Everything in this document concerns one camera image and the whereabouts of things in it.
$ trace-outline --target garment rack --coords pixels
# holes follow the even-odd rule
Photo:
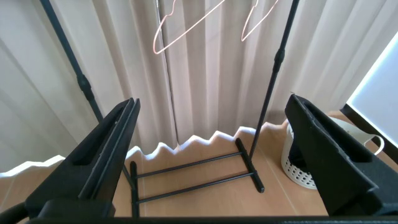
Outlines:
[[[79,84],[80,89],[82,90],[82,92],[84,93],[86,99],[88,100],[88,102],[90,103],[90,106],[97,118],[97,120],[100,122],[103,119],[103,116],[101,114],[100,109],[98,108],[98,104],[95,100],[94,94],[91,90],[91,85],[88,81],[88,79],[85,77],[85,75],[83,74],[77,59],[73,53],[72,48],[70,47],[70,44],[67,40],[67,37],[59,23],[59,20],[54,12],[54,9],[50,3],[49,0],[40,0],[46,14],[47,17],[49,18],[52,27],[54,28],[55,33],[57,34],[57,37],[73,67],[73,70],[76,73],[76,78],[77,78],[77,82]],[[297,6],[299,4],[299,0],[293,0],[292,2],[292,6],[290,8],[290,12],[289,12],[289,16],[287,18],[287,22],[286,22],[286,26],[285,26],[285,31],[284,34],[282,36],[282,41],[280,43],[280,47],[275,55],[275,59],[274,59],[274,66],[272,68],[272,75],[271,75],[271,79],[269,81],[268,84],[268,89],[267,89],[267,93],[266,93],[266,97],[264,98],[264,103],[262,105],[262,110],[260,113],[260,117],[259,117],[259,121],[257,124],[257,128],[256,128],[256,133],[254,135],[254,139],[251,145],[251,150],[250,150],[250,154],[248,155],[247,150],[244,148],[242,141],[240,140],[240,138],[237,138],[235,140],[235,145],[238,148],[238,152],[234,152],[231,154],[227,154],[227,155],[223,155],[223,156],[218,156],[218,157],[214,157],[214,158],[210,158],[210,159],[204,159],[201,161],[196,161],[196,162],[191,162],[188,164],[184,164],[184,165],[180,165],[180,166],[175,166],[175,167],[170,167],[170,168],[166,168],[166,169],[162,169],[162,170],[157,170],[157,171],[153,171],[153,172],[148,172],[145,174],[137,174],[137,164],[132,161],[130,163],[130,168],[131,168],[131,173],[129,174],[126,166],[123,166],[123,173],[127,178],[127,181],[129,182],[129,185],[131,186],[131,197],[132,197],[132,216],[134,218],[139,218],[139,204],[140,203],[145,203],[145,202],[149,202],[152,200],[156,200],[156,199],[160,199],[160,198],[164,198],[164,197],[169,197],[169,196],[173,196],[173,195],[177,195],[177,194],[181,194],[184,192],[189,192],[192,190],[196,190],[196,189],[201,189],[204,187],[209,187],[215,184],[221,184],[230,180],[235,180],[235,179],[239,179],[242,177],[247,177],[250,176],[252,178],[252,181],[254,183],[254,185],[256,186],[256,189],[259,193],[263,193],[264,192],[264,186],[261,182],[260,177],[257,174],[257,170],[255,169],[253,163],[252,163],[252,157],[254,154],[254,150],[256,148],[257,145],[257,141],[259,138],[259,134],[261,131],[261,126],[264,123],[264,118],[267,112],[267,107],[269,104],[269,101],[271,99],[271,95],[272,95],[272,91],[274,89],[274,85],[275,85],[275,81],[278,75],[278,72],[280,70],[280,66],[282,65],[282,62],[284,60],[284,56],[285,56],[285,46],[287,43],[287,39],[289,37],[289,33],[290,30],[292,28],[292,24],[293,24],[293,20],[294,20],[294,16],[297,10]],[[186,167],[190,167],[190,166],[195,166],[195,165],[199,165],[199,164],[203,164],[206,162],[212,162],[212,161],[217,161],[219,159],[225,159],[225,158],[229,158],[232,156],[238,156],[240,155],[242,157],[242,160],[244,161],[245,165],[246,165],[246,169],[248,170],[245,174],[240,174],[240,175],[235,175],[232,177],[228,177],[228,178],[224,178],[224,179],[220,179],[220,180],[216,180],[216,181],[212,181],[212,182],[208,182],[205,184],[200,184],[200,185],[196,185],[193,187],[188,187],[185,189],[180,189],[180,190],[176,190],[173,192],[168,192],[165,194],[160,194],[160,195],[156,195],[153,197],[147,197],[147,198],[143,198],[140,199],[138,196],[138,184],[137,184],[137,180],[138,178],[143,178],[143,177],[147,177],[150,175],[156,175],[156,174],[161,174],[164,172],[170,172],[173,170],[178,170],[178,169],[183,169]]]

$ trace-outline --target white curtain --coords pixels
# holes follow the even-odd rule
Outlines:
[[[177,1],[157,48],[220,0]],[[280,0],[245,42],[255,1],[227,0],[160,55],[172,0],[51,1],[103,114],[141,99],[133,145],[148,154],[192,134],[255,127],[292,0]],[[259,0],[250,29],[273,5]],[[324,111],[346,102],[398,30],[395,0],[301,1],[267,113],[280,123],[290,92]],[[66,156],[97,124],[38,0],[0,2],[0,172]]]

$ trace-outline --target wire hanger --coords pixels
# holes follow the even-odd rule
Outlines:
[[[267,16],[269,15],[269,13],[274,9],[275,5],[278,3],[279,0],[276,0],[276,2],[274,3],[274,5],[272,5],[272,7],[269,9],[269,11],[267,12],[267,14],[260,20],[260,22],[258,22],[253,29],[251,29],[248,34],[246,34],[246,36],[243,37],[244,31],[246,30],[246,26],[248,25],[249,19],[251,14],[253,13],[253,10],[255,7],[257,7],[257,5],[259,4],[259,0],[256,1],[256,4],[251,8],[248,18],[246,19],[246,22],[244,23],[244,27],[242,30],[242,36],[241,36],[241,41],[244,42],[244,40],[246,40],[247,37],[249,37],[249,35],[257,28],[257,26],[260,25],[260,23],[267,18]]]
[[[162,28],[163,23],[165,22],[166,18],[171,16],[174,13],[174,4],[175,1],[173,1],[173,8],[172,8],[172,12],[170,14],[167,14],[166,16],[163,17],[162,21],[159,24],[159,27],[156,30],[155,33],[155,37],[154,37],[154,44],[153,44],[153,50],[155,54],[160,54],[163,51],[165,51],[167,48],[169,48],[171,45],[173,45],[176,41],[178,41],[181,37],[183,37],[185,34],[187,34],[188,32],[190,32],[196,25],[198,25],[202,20],[204,20],[210,13],[212,13],[218,6],[220,6],[223,2],[225,2],[225,0],[222,0],[220,3],[218,3],[218,5],[216,5],[212,10],[210,10],[209,12],[206,13],[205,16],[203,16],[198,22],[196,22],[193,26],[191,26],[191,28],[187,29],[183,34],[181,34],[179,37],[177,37],[175,40],[173,40],[171,43],[169,43],[166,47],[162,48],[159,51],[156,51],[156,39],[157,36],[159,35],[160,29]]]

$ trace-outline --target brown floor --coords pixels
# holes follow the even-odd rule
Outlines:
[[[334,117],[347,120],[340,112]],[[280,165],[286,124],[266,123],[262,127],[253,163],[266,188],[257,192],[250,177],[204,189],[174,195],[140,204],[142,217],[187,217],[187,216],[245,216],[245,215],[326,215],[325,207],[316,190],[305,189],[293,183]],[[249,149],[253,134],[240,131],[235,137],[242,139]],[[374,150],[374,144],[368,148]],[[176,154],[162,148],[151,160],[141,152],[134,153],[127,161],[135,161],[138,173],[164,169],[210,157],[236,152],[233,141],[215,137],[210,145],[191,142]],[[389,166],[398,171],[395,164],[383,152],[378,155]],[[50,173],[55,166],[31,168],[15,177],[0,179],[0,211],[22,202]],[[239,156],[209,162],[185,169],[139,179],[139,197],[145,198],[173,190],[202,184],[223,177],[240,174],[246,167]],[[116,216],[131,216],[131,194],[125,176],[121,178],[113,200]]]

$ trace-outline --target white plastic laundry basket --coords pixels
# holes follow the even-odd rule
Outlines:
[[[368,141],[370,141],[373,137],[377,137],[380,139],[380,147],[379,149],[374,153],[377,155],[379,152],[381,152],[384,148],[384,141],[383,138],[381,138],[378,135],[375,134],[368,134],[357,128],[356,126],[353,126],[352,124],[349,124],[345,121],[336,119],[336,118],[331,118],[338,126],[342,127],[348,134],[350,134],[352,137],[354,137],[358,142],[361,144],[366,144]],[[289,152],[290,148],[292,147],[293,143],[293,130],[290,126],[290,124],[287,126],[287,135],[284,143],[284,148],[282,151],[282,168],[286,175],[293,180],[296,184],[299,184],[303,187],[306,187],[308,189],[317,189],[317,186],[315,185],[312,176],[308,172],[303,172],[300,170],[298,167],[290,163],[289,161]]]

